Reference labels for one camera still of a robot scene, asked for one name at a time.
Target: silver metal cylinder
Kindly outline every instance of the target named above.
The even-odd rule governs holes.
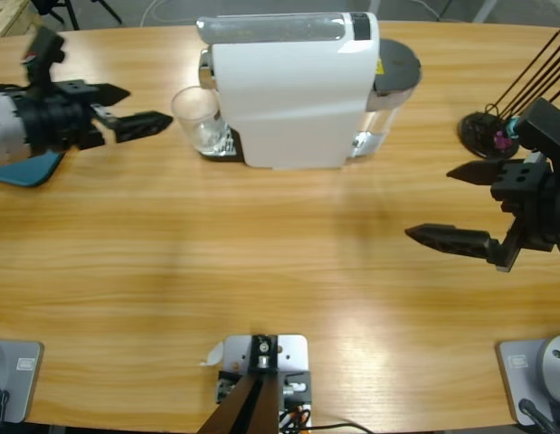
[[[31,148],[26,143],[26,131],[16,105],[7,94],[0,92],[0,165],[9,165],[30,156]]]
[[[541,348],[540,376],[549,395],[560,402],[560,335]]]

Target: wood grain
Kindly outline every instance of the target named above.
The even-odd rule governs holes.
[[[216,369],[199,363],[215,343],[300,333],[316,423],[510,423],[495,345],[560,334],[560,254],[524,251],[505,275],[403,230],[444,222],[503,236],[510,219],[489,189],[445,176],[472,158],[455,126],[552,32],[383,23],[421,58],[422,85],[381,151],[341,170],[207,162],[173,125],[69,153],[40,188],[0,184],[0,338],[45,345],[29,419],[196,430],[214,409]],[[130,90],[117,115],[168,112],[197,83],[193,28],[65,36],[54,78]],[[29,41],[0,40],[0,82],[24,83]]]

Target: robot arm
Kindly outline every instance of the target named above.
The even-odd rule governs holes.
[[[560,110],[537,99],[519,118],[516,131],[520,145],[532,151],[524,161],[473,161],[447,173],[467,183],[490,185],[501,210],[514,215],[502,243],[486,231],[430,223],[406,234],[438,251],[485,259],[500,271],[511,270],[521,249],[551,251],[556,245],[560,251]]]
[[[171,117],[148,111],[115,118],[107,109],[129,95],[111,84],[83,80],[52,82],[50,68],[64,59],[64,40],[45,27],[39,29],[23,65],[29,85],[0,85],[0,165],[8,165],[50,150],[61,153],[72,146],[88,149],[104,145],[97,119],[115,131],[117,142],[153,136]]]

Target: blue pad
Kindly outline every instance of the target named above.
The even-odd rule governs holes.
[[[51,177],[64,154],[47,152],[28,160],[0,167],[0,182],[20,187],[36,187]]]

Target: yellow label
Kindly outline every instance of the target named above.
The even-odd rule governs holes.
[[[378,59],[378,64],[376,65],[376,75],[384,75],[384,65],[381,59]]]

